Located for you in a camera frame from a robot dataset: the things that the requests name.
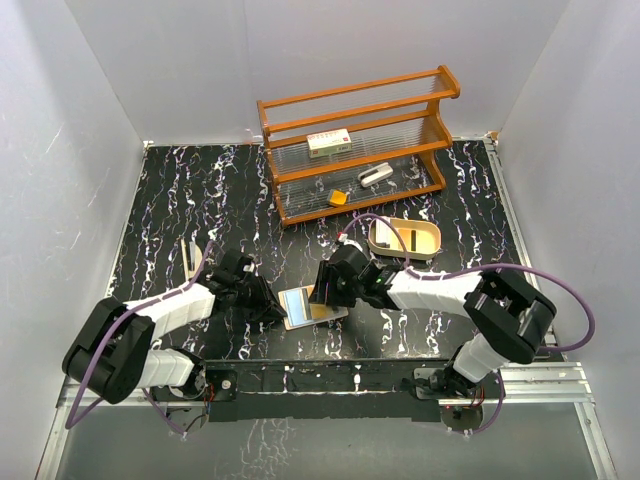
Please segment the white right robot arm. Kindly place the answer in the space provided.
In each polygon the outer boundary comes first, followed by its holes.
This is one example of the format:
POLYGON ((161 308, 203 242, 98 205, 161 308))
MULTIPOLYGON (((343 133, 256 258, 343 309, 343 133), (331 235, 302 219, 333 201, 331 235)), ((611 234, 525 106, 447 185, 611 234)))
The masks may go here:
POLYGON ((510 269, 428 278, 341 245, 320 262, 310 301, 351 308, 359 300, 377 309, 440 311, 471 320, 476 334, 446 366, 413 380, 443 396, 471 396, 503 365, 531 363, 557 313, 551 300, 510 269))

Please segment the credit card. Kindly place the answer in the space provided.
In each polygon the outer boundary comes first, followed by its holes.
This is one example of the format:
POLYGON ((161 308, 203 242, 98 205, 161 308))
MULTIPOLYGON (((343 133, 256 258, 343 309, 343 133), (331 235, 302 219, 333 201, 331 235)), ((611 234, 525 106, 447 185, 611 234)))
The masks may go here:
POLYGON ((336 317, 340 312, 337 307, 331 307, 323 304, 313 304, 310 307, 310 319, 314 322, 329 321, 336 317))

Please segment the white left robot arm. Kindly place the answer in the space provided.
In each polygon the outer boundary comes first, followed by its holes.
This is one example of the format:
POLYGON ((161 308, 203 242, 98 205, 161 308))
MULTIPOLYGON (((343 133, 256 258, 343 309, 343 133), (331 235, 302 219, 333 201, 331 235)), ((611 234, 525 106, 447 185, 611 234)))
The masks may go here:
POLYGON ((136 389, 174 388, 194 399, 206 387, 201 361, 178 347, 154 350, 170 332, 211 317, 239 311, 249 321, 286 316, 253 258, 231 249, 211 267, 164 294, 146 300, 100 300, 62 361, 62 371, 102 400, 117 404, 136 389))

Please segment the beige oval tray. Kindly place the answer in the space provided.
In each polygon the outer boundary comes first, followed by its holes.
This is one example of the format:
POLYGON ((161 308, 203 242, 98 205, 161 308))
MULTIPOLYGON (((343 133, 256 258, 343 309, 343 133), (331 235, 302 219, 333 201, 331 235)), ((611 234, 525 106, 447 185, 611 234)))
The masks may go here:
POLYGON ((404 258, 402 244, 395 234, 398 232, 411 260, 429 261, 441 248, 440 229, 431 222, 395 217, 376 219, 370 224, 368 245, 370 250, 384 257, 404 258))

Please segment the stack of cards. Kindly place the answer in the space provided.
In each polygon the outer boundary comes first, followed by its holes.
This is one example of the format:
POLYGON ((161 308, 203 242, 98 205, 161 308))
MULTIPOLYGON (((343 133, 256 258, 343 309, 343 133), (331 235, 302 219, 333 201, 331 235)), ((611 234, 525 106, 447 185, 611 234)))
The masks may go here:
POLYGON ((388 223, 388 217, 380 217, 375 220, 374 243, 380 248, 389 248, 391 240, 395 236, 388 223))

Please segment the cream leather card holder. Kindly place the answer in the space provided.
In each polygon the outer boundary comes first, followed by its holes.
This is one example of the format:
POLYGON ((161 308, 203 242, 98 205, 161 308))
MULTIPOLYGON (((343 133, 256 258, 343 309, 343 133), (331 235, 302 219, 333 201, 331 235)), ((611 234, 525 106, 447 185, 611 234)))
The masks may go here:
POLYGON ((285 329, 296 330, 315 324, 330 322, 349 315, 346 307, 332 307, 314 304, 310 301, 313 286, 304 286, 282 290, 278 299, 286 315, 283 319, 285 329))

